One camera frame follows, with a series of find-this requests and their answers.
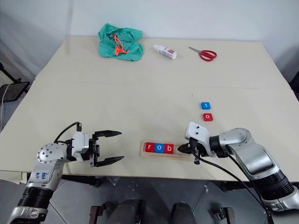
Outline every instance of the orange string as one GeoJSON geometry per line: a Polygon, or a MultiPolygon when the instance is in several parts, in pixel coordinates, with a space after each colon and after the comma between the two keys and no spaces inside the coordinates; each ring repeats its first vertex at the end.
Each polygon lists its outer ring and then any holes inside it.
{"type": "Polygon", "coordinates": [[[117,38],[117,35],[113,34],[113,36],[114,36],[114,40],[115,40],[115,43],[116,43],[116,48],[115,48],[115,54],[116,54],[116,56],[118,56],[118,54],[120,52],[124,53],[124,54],[128,53],[129,50],[127,50],[127,51],[124,50],[123,44],[122,44],[121,40],[117,38]]]}

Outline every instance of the white bottle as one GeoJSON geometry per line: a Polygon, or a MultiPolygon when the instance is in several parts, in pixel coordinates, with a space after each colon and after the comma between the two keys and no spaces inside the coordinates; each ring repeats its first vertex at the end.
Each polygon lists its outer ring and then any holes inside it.
{"type": "Polygon", "coordinates": [[[162,45],[154,45],[154,49],[157,52],[159,52],[161,55],[164,55],[172,60],[176,59],[176,57],[178,55],[176,51],[166,48],[162,45]]]}

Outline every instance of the scissors handle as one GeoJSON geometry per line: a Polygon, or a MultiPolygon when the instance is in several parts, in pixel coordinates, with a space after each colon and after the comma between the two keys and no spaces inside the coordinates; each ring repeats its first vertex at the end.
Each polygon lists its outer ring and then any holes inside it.
{"type": "Polygon", "coordinates": [[[211,50],[203,50],[199,53],[199,56],[202,60],[210,62],[217,57],[217,53],[211,50]]]}

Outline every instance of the scissors blade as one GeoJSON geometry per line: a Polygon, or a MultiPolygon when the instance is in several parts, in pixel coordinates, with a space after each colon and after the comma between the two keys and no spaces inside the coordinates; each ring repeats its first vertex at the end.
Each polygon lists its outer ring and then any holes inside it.
{"type": "Polygon", "coordinates": [[[195,49],[195,48],[192,48],[192,47],[189,47],[190,49],[192,49],[192,50],[195,50],[196,52],[198,52],[198,53],[200,53],[201,52],[201,50],[197,50],[197,49],[195,49]]]}

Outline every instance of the green cloth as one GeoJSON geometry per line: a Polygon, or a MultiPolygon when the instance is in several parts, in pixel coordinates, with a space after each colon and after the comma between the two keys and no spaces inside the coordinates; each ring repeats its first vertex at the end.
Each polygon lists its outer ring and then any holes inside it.
{"type": "Polygon", "coordinates": [[[138,61],[143,56],[143,46],[137,43],[142,38],[142,31],[132,28],[118,28],[106,23],[99,31],[99,54],[102,57],[115,57],[121,60],[138,61]],[[123,43],[125,51],[128,53],[115,54],[116,43],[113,37],[116,34],[117,37],[123,43]]]}

